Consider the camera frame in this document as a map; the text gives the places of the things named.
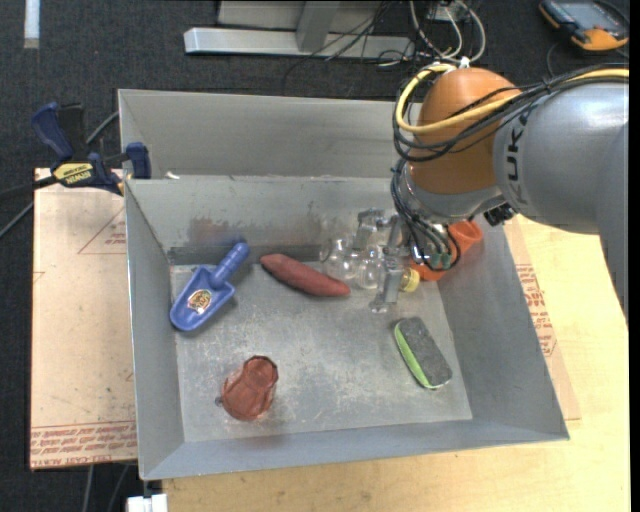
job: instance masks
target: shovel sticker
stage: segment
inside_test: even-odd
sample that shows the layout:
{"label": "shovel sticker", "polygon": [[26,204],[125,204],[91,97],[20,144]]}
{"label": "shovel sticker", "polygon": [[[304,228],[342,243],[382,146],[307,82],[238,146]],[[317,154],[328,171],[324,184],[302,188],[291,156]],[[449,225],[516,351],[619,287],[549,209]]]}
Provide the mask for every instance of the shovel sticker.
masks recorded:
{"label": "shovel sticker", "polygon": [[201,315],[211,304],[211,292],[209,290],[196,290],[187,301],[187,306],[195,309]]}

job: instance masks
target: gray bin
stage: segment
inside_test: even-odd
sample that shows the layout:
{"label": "gray bin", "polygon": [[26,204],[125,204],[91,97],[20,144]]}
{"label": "gray bin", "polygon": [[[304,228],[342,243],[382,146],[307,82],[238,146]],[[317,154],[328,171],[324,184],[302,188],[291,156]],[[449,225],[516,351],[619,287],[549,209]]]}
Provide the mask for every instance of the gray bin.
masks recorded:
{"label": "gray bin", "polygon": [[[284,252],[317,265],[319,246],[357,213],[392,212],[392,104],[123,90],[122,144],[150,150],[151,180],[128,180],[127,250],[139,467],[143,479],[398,457],[568,438],[509,247],[481,244],[387,313],[372,291],[318,299],[259,265]],[[171,172],[179,179],[165,178]],[[243,237],[236,294],[179,332],[172,301],[200,264]],[[418,315],[453,369],[417,385],[392,327]],[[265,418],[216,405],[254,354],[280,373]]]}

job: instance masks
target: blue clamp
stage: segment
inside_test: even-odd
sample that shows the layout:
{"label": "blue clamp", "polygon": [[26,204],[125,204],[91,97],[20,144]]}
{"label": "blue clamp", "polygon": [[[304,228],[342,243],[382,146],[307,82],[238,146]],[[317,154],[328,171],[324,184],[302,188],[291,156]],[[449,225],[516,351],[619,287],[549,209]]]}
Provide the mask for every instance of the blue clamp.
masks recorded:
{"label": "blue clamp", "polygon": [[71,160],[73,147],[58,123],[58,104],[55,101],[41,107],[33,114],[31,126],[38,138],[53,149],[58,156],[57,162],[51,168],[52,170],[62,162]]}
{"label": "blue clamp", "polygon": [[149,152],[141,142],[129,144],[125,153],[115,157],[103,159],[98,153],[91,152],[87,157],[81,156],[80,161],[72,161],[77,155],[60,126],[58,110],[58,104],[52,102],[38,109],[31,117],[31,126],[36,135],[53,149],[57,156],[56,162],[51,166],[52,178],[41,180],[42,186],[60,183],[65,187],[98,187],[123,194],[122,180],[105,164],[116,161],[121,163],[125,160],[132,162],[135,178],[151,178]]}

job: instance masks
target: green sponge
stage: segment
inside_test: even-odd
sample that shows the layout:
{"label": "green sponge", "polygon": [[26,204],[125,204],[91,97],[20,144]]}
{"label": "green sponge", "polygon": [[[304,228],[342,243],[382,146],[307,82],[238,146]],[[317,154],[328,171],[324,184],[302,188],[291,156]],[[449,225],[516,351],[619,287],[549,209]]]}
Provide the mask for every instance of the green sponge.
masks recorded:
{"label": "green sponge", "polygon": [[421,386],[436,389],[451,380],[451,367],[420,318],[400,320],[394,335],[405,363]]}

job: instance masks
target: blue plastic shovel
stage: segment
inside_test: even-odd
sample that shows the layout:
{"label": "blue plastic shovel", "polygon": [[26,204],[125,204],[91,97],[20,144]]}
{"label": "blue plastic shovel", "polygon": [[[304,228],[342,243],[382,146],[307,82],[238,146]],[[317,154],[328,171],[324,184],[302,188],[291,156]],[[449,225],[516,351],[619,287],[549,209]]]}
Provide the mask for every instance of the blue plastic shovel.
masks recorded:
{"label": "blue plastic shovel", "polygon": [[192,331],[211,318],[236,292],[228,280],[248,255],[249,246],[240,242],[213,270],[200,265],[171,307],[171,323]]}

